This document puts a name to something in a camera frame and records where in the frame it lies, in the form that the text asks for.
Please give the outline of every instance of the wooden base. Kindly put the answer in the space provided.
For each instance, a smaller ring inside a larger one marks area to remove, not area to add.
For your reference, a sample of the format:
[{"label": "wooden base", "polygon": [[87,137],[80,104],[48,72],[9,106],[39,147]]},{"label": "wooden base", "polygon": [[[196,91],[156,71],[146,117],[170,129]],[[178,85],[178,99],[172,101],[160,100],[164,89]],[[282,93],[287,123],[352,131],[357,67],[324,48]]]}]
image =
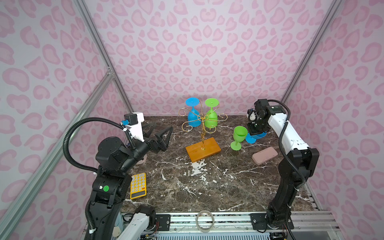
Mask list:
[{"label": "wooden base", "polygon": [[191,158],[191,162],[197,162],[203,158],[212,156],[221,151],[221,148],[218,146],[213,137],[204,140],[205,150],[202,150],[201,148],[202,142],[195,143],[185,148],[189,157]]}]

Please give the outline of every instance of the aluminum frame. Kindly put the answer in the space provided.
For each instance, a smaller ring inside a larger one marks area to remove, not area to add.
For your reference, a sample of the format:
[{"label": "aluminum frame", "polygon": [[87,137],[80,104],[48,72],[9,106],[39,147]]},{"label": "aluminum frame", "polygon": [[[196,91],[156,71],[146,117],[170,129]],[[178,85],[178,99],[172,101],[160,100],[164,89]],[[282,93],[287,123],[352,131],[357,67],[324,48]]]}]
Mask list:
[{"label": "aluminum frame", "polygon": [[77,115],[69,123],[68,127],[65,129],[60,139],[56,142],[55,146],[44,158],[40,167],[28,180],[23,190],[9,206],[7,212],[1,219],[2,221],[0,222],[0,240],[6,240],[11,236],[11,234],[19,224],[19,221],[22,219],[25,212],[28,210],[31,203],[34,201],[35,197],[45,184],[46,180],[55,169],[57,163],[63,157],[63,139],[68,129],[74,123],[89,116],[91,111],[94,109],[95,105],[98,103],[100,97],[103,95],[104,91],[112,82],[112,80],[113,75],[107,73],[104,76],[99,85],[89,96],[89,98],[85,101],[84,105],[80,108]]},{"label": "aluminum frame", "polygon": [[[215,226],[212,233],[255,232],[249,214],[266,212],[212,212]],[[197,212],[164,212],[170,214],[169,231],[162,233],[199,233],[196,227]],[[338,232],[340,231],[331,211],[292,211],[293,232]],[[199,217],[200,226],[211,226],[210,216]],[[281,232],[281,230],[267,230],[267,232]]]},{"label": "aluminum frame", "polygon": [[311,60],[312,56],[314,55],[316,48],[319,46],[321,40],[323,39],[326,31],[331,26],[333,20],[335,19],[338,11],[341,9],[341,5],[344,2],[344,0],[333,0],[331,3],[331,6],[329,7],[327,13],[325,14],[325,17],[323,18],[323,21],[321,22],[319,28],[317,29],[313,40],[311,44],[309,45],[307,51],[305,52],[305,55],[303,57],[303,60],[300,62],[295,74],[292,77],[291,82],[289,83],[287,89],[285,90],[281,101],[283,103],[286,103],[289,96],[291,95],[292,91],[294,90],[297,82],[300,80],[300,77],[305,70],[305,68],[308,66],[309,61]]},{"label": "aluminum frame", "polygon": [[128,99],[127,95],[125,94],[125,91],[122,87],[121,80],[117,76],[115,68],[113,67],[112,61],[109,58],[109,55],[108,55],[108,53],[104,47],[103,42],[101,41],[101,37],[100,37],[100,35],[97,31],[97,28],[96,28],[96,26],[92,20],[91,14],[89,13],[89,9],[87,7],[87,4],[84,2],[84,0],[73,0],[73,2],[75,3],[77,9],[79,10],[80,15],[83,18],[83,21],[85,23],[85,26],[87,27],[89,33],[91,34],[93,41],[95,42],[97,49],[100,52],[100,56],[103,59],[105,66],[108,68],[109,73],[114,76],[113,80],[116,83],[116,86],[119,90],[119,94],[120,94],[121,98],[123,99],[124,104],[126,105],[126,107],[128,108],[130,113],[134,112],[132,105],[131,105],[131,103],[130,103],[130,101],[129,101],[129,99]]}]

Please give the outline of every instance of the pink leopard print wall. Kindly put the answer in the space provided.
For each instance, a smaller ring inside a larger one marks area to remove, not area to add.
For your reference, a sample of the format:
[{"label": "pink leopard print wall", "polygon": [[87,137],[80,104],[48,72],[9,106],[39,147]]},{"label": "pink leopard print wall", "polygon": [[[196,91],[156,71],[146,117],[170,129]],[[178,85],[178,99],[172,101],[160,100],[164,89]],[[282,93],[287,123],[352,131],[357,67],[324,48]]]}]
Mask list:
[{"label": "pink leopard print wall", "polygon": [[[125,113],[117,88],[111,83],[89,116],[121,122]],[[109,136],[126,139],[123,131],[112,125],[88,122],[74,137],[70,153],[78,162],[97,167],[97,147]],[[93,172],[75,168],[63,157],[10,240],[79,239],[86,224],[84,210],[94,179]]]},{"label": "pink leopard print wall", "polygon": [[383,1],[346,1],[289,100],[321,154],[309,183],[346,240],[384,235],[383,12]]},{"label": "pink leopard print wall", "polygon": [[0,218],[105,73],[71,0],[0,1]]},{"label": "pink leopard print wall", "polygon": [[331,0],[87,0],[134,110],[281,98]]}]

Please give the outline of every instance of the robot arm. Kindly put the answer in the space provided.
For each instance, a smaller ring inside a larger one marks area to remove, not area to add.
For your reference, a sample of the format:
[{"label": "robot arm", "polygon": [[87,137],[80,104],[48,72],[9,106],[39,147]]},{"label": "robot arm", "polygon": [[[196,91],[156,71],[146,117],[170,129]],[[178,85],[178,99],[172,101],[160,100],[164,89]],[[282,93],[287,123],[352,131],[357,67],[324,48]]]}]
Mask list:
[{"label": "robot arm", "polygon": [[[317,149],[310,148],[288,121],[289,109],[284,105],[288,111],[286,114],[282,106],[269,105],[270,101],[276,102],[276,100],[259,99],[254,103],[255,108],[248,110],[248,120],[250,121],[248,129],[251,135],[255,135],[267,132],[272,128],[279,136],[279,142],[283,147],[283,149],[280,148],[281,152],[286,153],[286,158],[278,166],[281,176],[280,185],[276,196],[268,205],[266,214],[268,226],[273,229],[282,226],[290,217],[290,209],[296,193],[303,184],[303,178],[307,181],[313,175],[319,152]],[[288,124],[281,136],[286,122]]]},{"label": "robot arm", "polygon": [[[86,118],[75,123],[67,132],[63,143],[63,152],[66,159],[75,167],[92,170],[96,179],[92,184],[92,193],[85,208],[88,222],[86,239],[111,239],[116,217],[120,212],[126,193],[131,184],[132,177],[128,171],[144,156],[152,151],[166,151],[173,128],[167,127],[155,134],[156,139],[150,138],[156,124],[146,124],[142,113],[134,112],[124,115],[121,124],[103,118]],[[118,137],[108,137],[98,146],[96,160],[98,169],[88,167],[76,162],[69,153],[68,140],[73,132],[82,124],[90,121],[101,121],[119,127],[126,132],[130,145],[128,147]],[[132,226],[125,234],[139,236],[145,229],[151,229],[155,222],[154,209],[140,207],[136,210]]]}]

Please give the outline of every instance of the green wine glass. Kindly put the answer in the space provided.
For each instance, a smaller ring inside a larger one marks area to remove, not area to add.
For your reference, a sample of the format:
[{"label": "green wine glass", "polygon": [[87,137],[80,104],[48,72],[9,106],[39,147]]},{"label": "green wine glass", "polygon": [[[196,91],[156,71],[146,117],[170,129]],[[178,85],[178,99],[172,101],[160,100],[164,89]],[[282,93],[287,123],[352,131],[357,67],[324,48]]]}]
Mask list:
[{"label": "green wine glass", "polygon": [[243,126],[235,127],[233,131],[233,139],[234,141],[231,143],[231,148],[235,151],[239,151],[241,149],[241,142],[245,140],[248,134],[248,130]]},{"label": "green wine glass", "polygon": [[205,104],[210,107],[211,109],[207,112],[208,118],[205,120],[204,125],[207,128],[212,128],[217,126],[217,113],[213,110],[214,107],[216,107],[219,102],[216,98],[208,98],[205,101]]}]

